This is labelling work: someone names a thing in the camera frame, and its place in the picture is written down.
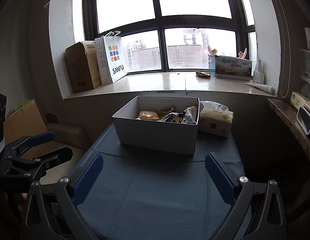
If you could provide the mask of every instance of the colorful square logo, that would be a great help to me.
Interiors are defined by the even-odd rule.
[[[109,46],[108,50],[110,51],[110,56],[111,56],[112,62],[119,60],[118,46]]]

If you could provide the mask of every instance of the window sill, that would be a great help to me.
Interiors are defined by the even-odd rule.
[[[140,91],[222,91],[274,97],[245,85],[248,81],[225,78],[201,78],[195,72],[163,72],[127,75],[113,84],[74,93],[65,99]]]

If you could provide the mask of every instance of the white tube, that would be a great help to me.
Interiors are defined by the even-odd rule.
[[[246,85],[249,85],[249,86],[254,87],[254,88],[258,88],[258,89],[263,90],[264,92],[269,93],[271,95],[273,94],[273,91],[274,91],[274,88],[271,86],[268,86],[268,85],[257,84],[257,83],[246,83]]]

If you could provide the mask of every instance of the table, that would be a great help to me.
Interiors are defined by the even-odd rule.
[[[297,110],[283,100],[268,99],[268,105],[294,134],[310,161],[310,137],[305,134],[297,122]]]
[[[195,154],[180,155],[120,144],[112,124],[74,168],[93,152],[104,158],[103,170],[78,209],[100,239],[209,239],[230,208],[204,166],[212,151],[244,175],[231,134],[198,132]],[[236,239],[250,218],[249,210]]]

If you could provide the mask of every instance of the window frame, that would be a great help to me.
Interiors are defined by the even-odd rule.
[[[154,73],[154,72],[181,72],[196,71],[207,69],[169,69],[165,29],[170,28],[210,28],[235,32],[237,55],[240,48],[247,48],[249,51],[249,34],[255,31],[255,25],[247,25],[246,14],[242,0],[228,0],[232,18],[224,18],[209,15],[169,15],[162,16],[159,0],[153,0],[155,19],[144,20],[119,26],[111,30],[98,32],[97,4],[96,0],[82,0],[83,7],[83,25],[85,40],[93,41],[95,38],[106,35],[110,31],[121,31],[121,36],[128,36],[147,31],[158,31],[159,51],[161,58],[161,70],[146,70],[130,72],[131,74]]]

